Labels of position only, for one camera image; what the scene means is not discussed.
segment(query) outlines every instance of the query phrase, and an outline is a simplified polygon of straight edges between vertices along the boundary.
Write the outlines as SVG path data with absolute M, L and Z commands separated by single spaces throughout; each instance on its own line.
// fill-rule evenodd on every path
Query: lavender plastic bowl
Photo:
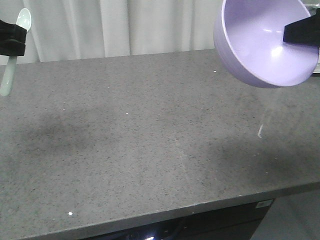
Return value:
M 283 42 L 284 29 L 309 16 L 300 0 L 224 0 L 214 46 L 242 82 L 260 88 L 294 86 L 313 73 L 319 48 Z

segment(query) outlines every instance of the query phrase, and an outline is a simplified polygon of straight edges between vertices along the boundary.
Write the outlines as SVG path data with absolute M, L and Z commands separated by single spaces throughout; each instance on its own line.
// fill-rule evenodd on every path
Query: speckled stone countertop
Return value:
M 20 64 L 0 97 L 0 181 L 2 240 L 318 189 L 320 79 L 251 87 L 214 50 Z

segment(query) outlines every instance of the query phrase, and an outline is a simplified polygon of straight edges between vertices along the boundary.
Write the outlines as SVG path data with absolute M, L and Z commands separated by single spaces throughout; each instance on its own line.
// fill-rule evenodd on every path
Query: plastic spoon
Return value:
M 21 9 L 19 12 L 16 23 L 18 26 L 26 29 L 28 32 L 31 28 L 31 13 L 27 8 Z M 5 67 L 2 83 L 0 86 L 0 95 L 8 96 L 12 89 L 12 84 L 14 80 L 14 74 L 17 65 L 17 56 L 10 56 L 8 63 Z

